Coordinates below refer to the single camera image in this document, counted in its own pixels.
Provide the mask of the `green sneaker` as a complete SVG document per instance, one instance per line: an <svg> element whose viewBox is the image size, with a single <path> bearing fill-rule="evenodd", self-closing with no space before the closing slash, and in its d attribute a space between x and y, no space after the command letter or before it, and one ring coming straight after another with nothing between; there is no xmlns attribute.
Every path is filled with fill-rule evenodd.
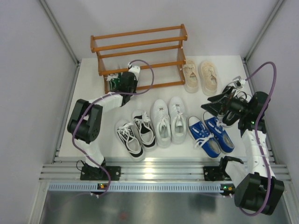
<svg viewBox="0 0 299 224"><path fill-rule="evenodd" d="M120 91L125 93L136 93L137 83L138 81L134 73L128 71L124 72L121 75L121 80L119 83Z"/></svg>
<svg viewBox="0 0 299 224"><path fill-rule="evenodd" d="M114 73L114 74L109 74L107 76L107 82L109 84L109 89L110 91L115 91L117 90L119 83L121 80L121 72L120 73Z"/></svg>

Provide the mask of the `black white sneaker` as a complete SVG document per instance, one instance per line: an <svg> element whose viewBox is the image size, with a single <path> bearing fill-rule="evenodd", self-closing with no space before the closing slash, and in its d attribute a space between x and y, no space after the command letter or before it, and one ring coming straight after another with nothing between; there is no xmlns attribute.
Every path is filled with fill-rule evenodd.
<svg viewBox="0 0 299 224"><path fill-rule="evenodd" d="M144 110L135 110L132 118L144 150L147 152L155 150L157 141L151 119L147 112Z"/></svg>
<svg viewBox="0 0 299 224"><path fill-rule="evenodd" d="M119 120L115 125L115 133L122 145L134 161L142 161L145 156L144 149L133 132L133 123Z"/></svg>

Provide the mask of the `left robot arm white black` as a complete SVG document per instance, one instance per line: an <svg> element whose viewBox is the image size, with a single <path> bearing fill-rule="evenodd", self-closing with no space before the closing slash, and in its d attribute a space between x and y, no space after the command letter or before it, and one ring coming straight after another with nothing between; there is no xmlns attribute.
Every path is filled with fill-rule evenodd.
<svg viewBox="0 0 299 224"><path fill-rule="evenodd" d="M83 153L85 162L92 167L90 174L96 180L106 176L104 156L98 141L102 115L112 109L124 106L136 94L140 71L137 68L116 74L117 84L104 96L93 99L78 99L67 125L73 146Z"/></svg>

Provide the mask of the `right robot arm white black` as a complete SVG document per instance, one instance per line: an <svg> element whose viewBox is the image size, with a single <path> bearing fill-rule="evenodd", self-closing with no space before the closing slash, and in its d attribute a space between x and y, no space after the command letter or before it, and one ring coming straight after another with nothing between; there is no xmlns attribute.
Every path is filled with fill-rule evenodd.
<svg viewBox="0 0 299 224"><path fill-rule="evenodd" d="M225 156L218 168L220 178L231 179L235 186L234 202L248 216L260 213L272 215L285 189L271 170L266 145L266 127L263 120L270 96L262 91L253 94L250 101L234 97L231 89L209 97L203 104L206 112L217 116L232 113L238 123L245 146L247 167L240 159Z"/></svg>

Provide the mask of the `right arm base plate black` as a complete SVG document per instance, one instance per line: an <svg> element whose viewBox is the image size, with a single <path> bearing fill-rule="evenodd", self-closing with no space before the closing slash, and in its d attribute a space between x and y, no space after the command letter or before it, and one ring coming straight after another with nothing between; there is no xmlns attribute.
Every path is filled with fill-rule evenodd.
<svg viewBox="0 0 299 224"><path fill-rule="evenodd" d="M204 180L208 182L231 181L230 176L220 166L204 166Z"/></svg>

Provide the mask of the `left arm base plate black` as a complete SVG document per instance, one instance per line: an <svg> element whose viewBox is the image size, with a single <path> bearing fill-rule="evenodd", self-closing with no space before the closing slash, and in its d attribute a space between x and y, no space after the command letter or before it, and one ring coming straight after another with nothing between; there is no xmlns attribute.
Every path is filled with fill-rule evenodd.
<svg viewBox="0 0 299 224"><path fill-rule="evenodd" d="M121 176L120 166L105 166L111 181L118 181ZM80 180L82 181L108 181L108 175L101 169L84 164L81 168Z"/></svg>

